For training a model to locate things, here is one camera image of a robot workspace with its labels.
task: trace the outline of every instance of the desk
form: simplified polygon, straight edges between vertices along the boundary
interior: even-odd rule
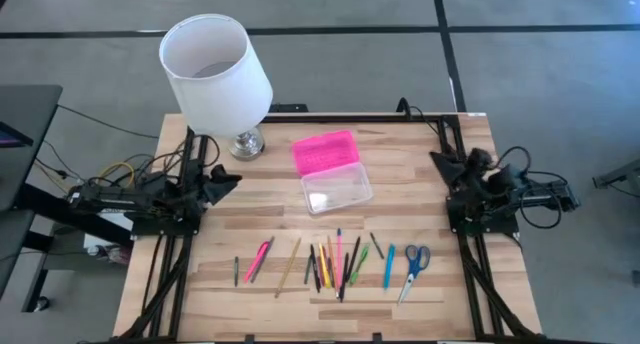
[[[4,258],[0,262],[0,297],[22,246],[46,253],[55,244],[53,237],[29,230],[34,213],[123,246],[132,245],[128,230],[97,215],[75,213],[66,200],[25,183],[61,93],[58,85],[0,86],[0,120],[33,140],[32,146],[0,149],[0,237],[6,241],[0,250]],[[47,268],[41,265],[23,311],[35,308],[46,276]]]
[[[481,147],[495,154],[486,116],[460,114],[467,150]],[[447,188],[429,157],[439,151],[438,137],[424,123],[262,124],[265,153],[253,162],[234,160],[225,149],[220,163],[244,176],[238,188],[202,220],[194,237],[178,340],[384,340],[473,338],[457,239],[449,230],[444,198]],[[313,135],[351,130],[367,169],[374,198],[366,204],[311,217],[291,157],[291,144]],[[157,154],[176,148],[184,138],[182,115],[167,115]],[[207,162],[215,155],[208,148]],[[385,261],[370,248],[357,284],[347,288],[345,302],[314,284],[303,284],[309,244],[335,245],[342,228],[345,249],[352,252],[357,236],[370,241],[373,232],[383,251],[396,245],[391,288],[382,290]],[[256,251],[272,235],[275,243],[254,284],[234,288],[233,262],[240,257],[240,277]],[[295,241],[302,237],[291,273],[279,299],[274,298]],[[526,268],[519,248],[501,235],[486,235],[496,289],[531,330],[539,332]],[[136,241],[114,335],[126,330],[140,314],[155,237]],[[406,301],[396,300],[406,279],[404,247],[426,244],[431,264],[420,274]],[[158,263],[162,253],[158,254]],[[157,279],[152,281],[152,293]],[[484,327],[491,332],[486,300],[479,290]],[[166,333],[171,305],[165,305]]]

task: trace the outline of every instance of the white lampshade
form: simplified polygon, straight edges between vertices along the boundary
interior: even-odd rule
[[[262,121],[273,90],[247,31],[224,15],[194,16],[171,28],[160,62],[196,134],[234,137]]]

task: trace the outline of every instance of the clear plastic container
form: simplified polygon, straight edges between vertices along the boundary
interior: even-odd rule
[[[367,171],[360,162],[305,175],[301,182],[311,214],[362,203],[373,197]]]

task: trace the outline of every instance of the wooden table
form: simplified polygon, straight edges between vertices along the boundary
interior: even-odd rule
[[[495,155],[487,117],[460,114],[465,147]],[[267,150],[253,162],[233,159],[220,141],[220,163],[244,176],[237,189],[207,211],[195,237],[189,265],[178,339],[244,340],[385,340],[470,339],[473,329],[456,237],[450,232],[444,198],[447,188],[429,157],[439,151],[438,137],[423,123],[262,124]],[[310,216],[291,156],[294,141],[337,130],[351,130],[367,169],[374,198],[365,204]],[[158,155],[173,151],[184,139],[182,115],[165,117]],[[208,148],[208,160],[215,148]],[[373,232],[385,252],[396,245],[391,287],[382,289],[385,261],[371,246],[357,284],[347,288],[345,302],[332,289],[316,293],[313,280],[303,284],[309,244],[335,246],[342,228],[345,250],[353,251]],[[275,236],[269,257],[254,284],[242,277],[263,241]],[[291,273],[279,299],[275,288],[302,237]],[[513,312],[539,332],[535,304],[520,249],[502,235],[486,235],[495,286]],[[135,243],[114,334],[127,329],[140,314],[155,237]],[[425,244],[432,258],[414,282],[406,301],[396,300],[407,276],[404,247]],[[162,253],[158,254],[158,263]],[[240,257],[240,284],[234,288],[233,262]],[[157,279],[154,278],[152,291]],[[484,327],[491,332],[486,298],[478,288]],[[166,333],[170,305],[165,306]]]

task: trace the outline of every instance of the scissors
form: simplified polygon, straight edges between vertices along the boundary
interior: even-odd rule
[[[404,287],[400,292],[398,304],[404,301],[418,273],[425,270],[431,260],[431,251],[426,246],[421,246],[420,249],[418,249],[415,245],[409,245],[404,253],[407,259],[409,259],[409,275],[407,275],[407,281],[404,283]]]

